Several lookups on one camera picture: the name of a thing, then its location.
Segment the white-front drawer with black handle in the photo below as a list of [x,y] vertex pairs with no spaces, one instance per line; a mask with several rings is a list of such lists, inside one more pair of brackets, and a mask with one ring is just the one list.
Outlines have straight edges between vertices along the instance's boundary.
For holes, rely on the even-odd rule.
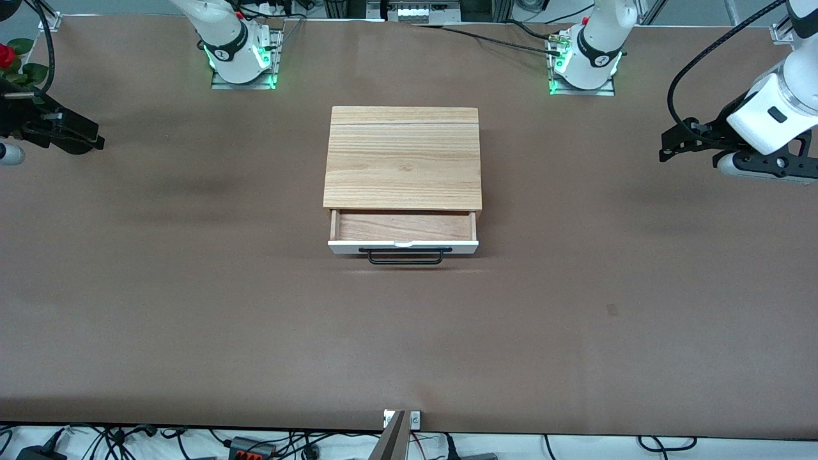
[[474,211],[331,210],[328,247],[376,266],[434,266],[479,247]]

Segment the wooden drawer cabinet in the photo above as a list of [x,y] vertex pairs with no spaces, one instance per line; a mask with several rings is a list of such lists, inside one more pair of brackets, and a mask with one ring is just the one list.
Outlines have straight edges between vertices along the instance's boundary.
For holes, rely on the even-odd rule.
[[333,107],[323,207],[482,212],[479,111]]

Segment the black cylindrical vase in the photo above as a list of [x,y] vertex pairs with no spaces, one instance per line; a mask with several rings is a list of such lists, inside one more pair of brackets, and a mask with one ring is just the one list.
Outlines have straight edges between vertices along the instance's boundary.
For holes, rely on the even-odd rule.
[[11,100],[10,108],[15,119],[12,136],[17,139],[39,148],[55,146],[71,155],[104,148],[98,123],[49,97],[40,103],[32,98]]

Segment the red rose with leaves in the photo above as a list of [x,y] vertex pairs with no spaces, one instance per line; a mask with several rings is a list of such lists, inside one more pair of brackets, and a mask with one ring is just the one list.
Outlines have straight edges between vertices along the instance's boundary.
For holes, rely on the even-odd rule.
[[49,64],[43,65],[27,62],[35,41],[28,38],[16,38],[9,43],[0,43],[0,99],[12,98],[12,95],[39,100],[47,95],[54,79],[56,56],[53,40],[45,37]]

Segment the brown table cover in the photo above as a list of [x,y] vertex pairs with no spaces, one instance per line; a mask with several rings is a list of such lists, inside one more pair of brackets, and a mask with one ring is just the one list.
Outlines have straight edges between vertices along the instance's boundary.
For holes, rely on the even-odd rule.
[[[658,162],[718,28],[634,30],[613,97],[541,56],[304,22],[214,91],[185,17],[67,17],[55,99],[103,151],[0,168],[0,420],[818,438],[818,184]],[[479,247],[333,254],[331,108],[475,107]]]

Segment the white power strip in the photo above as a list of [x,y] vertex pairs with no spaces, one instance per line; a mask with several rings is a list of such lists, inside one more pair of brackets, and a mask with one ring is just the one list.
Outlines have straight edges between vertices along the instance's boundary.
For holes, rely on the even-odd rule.
[[429,24],[432,6],[429,4],[390,4],[387,20],[407,24]]

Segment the black box with orange connectors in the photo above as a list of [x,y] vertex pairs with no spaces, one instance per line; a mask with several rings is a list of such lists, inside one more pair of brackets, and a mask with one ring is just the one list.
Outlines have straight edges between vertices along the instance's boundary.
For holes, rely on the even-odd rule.
[[228,460],[274,460],[277,448],[272,442],[234,437],[223,443],[228,450]]

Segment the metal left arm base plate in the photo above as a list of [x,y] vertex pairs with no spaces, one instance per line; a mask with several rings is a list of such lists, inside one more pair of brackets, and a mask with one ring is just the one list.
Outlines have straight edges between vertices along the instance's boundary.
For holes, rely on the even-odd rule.
[[544,41],[546,50],[555,50],[558,55],[547,56],[546,66],[548,75],[548,85],[550,95],[575,95],[575,96],[615,96],[614,75],[617,68],[613,68],[610,78],[599,88],[585,89],[573,86],[563,75],[556,70],[564,66],[571,57],[571,46],[569,44],[569,30],[560,30],[555,34],[550,34]]

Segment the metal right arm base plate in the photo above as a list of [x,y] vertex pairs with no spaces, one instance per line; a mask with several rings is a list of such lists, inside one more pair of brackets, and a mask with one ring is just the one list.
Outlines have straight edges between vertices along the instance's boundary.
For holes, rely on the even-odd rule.
[[228,82],[217,73],[213,62],[208,62],[212,67],[213,89],[230,90],[274,90],[277,87],[278,73],[281,63],[281,47],[283,44],[283,32],[281,29],[268,30],[269,37],[263,39],[264,46],[254,50],[257,60],[263,67],[262,71],[249,82]]

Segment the metal table edge bracket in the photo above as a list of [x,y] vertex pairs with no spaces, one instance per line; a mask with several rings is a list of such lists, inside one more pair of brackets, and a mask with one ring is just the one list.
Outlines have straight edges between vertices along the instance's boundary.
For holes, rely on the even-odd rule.
[[[396,413],[395,410],[385,410],[383,411],[383,428],[386,429],[391,422],[392,417]],[[420,431],[421,430],[421,416],[422,412],[420,410],[412,410],[407,411],[408,416],[407,419],[409,421],[411,431]]]

